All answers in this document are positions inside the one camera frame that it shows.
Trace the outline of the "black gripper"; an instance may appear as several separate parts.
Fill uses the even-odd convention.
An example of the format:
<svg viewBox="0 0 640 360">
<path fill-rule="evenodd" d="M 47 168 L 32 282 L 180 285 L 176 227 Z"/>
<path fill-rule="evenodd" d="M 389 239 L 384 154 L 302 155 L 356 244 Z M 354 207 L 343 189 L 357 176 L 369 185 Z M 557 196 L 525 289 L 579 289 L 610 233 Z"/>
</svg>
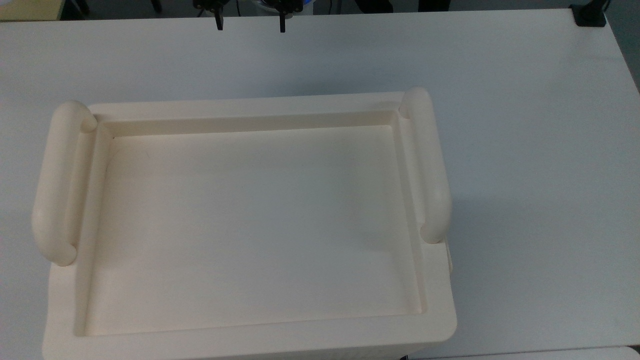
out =
<svg viewBox="0 0 640 360">
<path fill-rule="evenodd" d="M 215 26 L 218 31 L 222 31 L 224 29 L 222 7 L 229 2 L 230 0 L 194 0 L 193 6 L 195 9 L 214 12 Z M 304 9 L 303 0 L 257 0 L 256 2 L 279 13 L 279 32 L 281 34 L 286 32 L 287 14 L 300 13 Z"/>
</svg>

